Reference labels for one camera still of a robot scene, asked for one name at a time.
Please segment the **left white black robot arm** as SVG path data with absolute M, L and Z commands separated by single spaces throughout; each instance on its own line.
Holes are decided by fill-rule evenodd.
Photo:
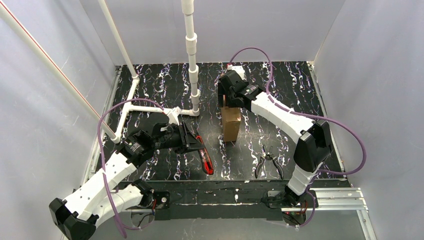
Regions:
M 150 130 L 139 128 L 129 135 L 109 160 L 86 183 L 64 199 L 49 204 L 54 224 L 69 240 L 88 240 L 106 220 L 128 208 L 153 209 L 161 196 L 139 179 L 114 189 L 127 176 L 152 159 L 156 151 L 173 149 L 177 154 L 203 150 L 205 145 L 184 122 L 156 123 Z

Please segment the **red black utility knife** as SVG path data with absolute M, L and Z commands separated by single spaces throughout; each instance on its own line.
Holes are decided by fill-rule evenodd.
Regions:
M 210 158 L 210 155 L 208 153 L 208 150 L 205 147 L 204 141 L 199 134 L 196 134 L 195 138 L 203 144 L 203 148 L 198 150 L 199 157 L 201 158 L 202 170 L 207 175 L 213 175 L 214 174 L 214 166 L 213 166 L 212 160 Z

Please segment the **brown cardboard express box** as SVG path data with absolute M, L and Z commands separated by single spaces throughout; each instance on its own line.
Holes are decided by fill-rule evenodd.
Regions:
M 241 125 L 241 109 L 239 107 L 228 107 L 226 97 L 223 96 L 223 107 L 221 108 L 221 122 L 224 142 L 235 142 L 238 139 Z

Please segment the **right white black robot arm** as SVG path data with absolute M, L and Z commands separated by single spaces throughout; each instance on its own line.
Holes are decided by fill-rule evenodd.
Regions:
M 268 94 L 264 87 L 243 80 L 235 70 L 227 71 L 218 79 L 217 92 L 221 107 L 244 108 L 263 117 L 286 133 L 296 144 L 292 176 L 284 187 L 283 195 L 272 203 L 297 205 L 303 200 L 313 178 L 333 151 L 329 123 L 289 111 Z

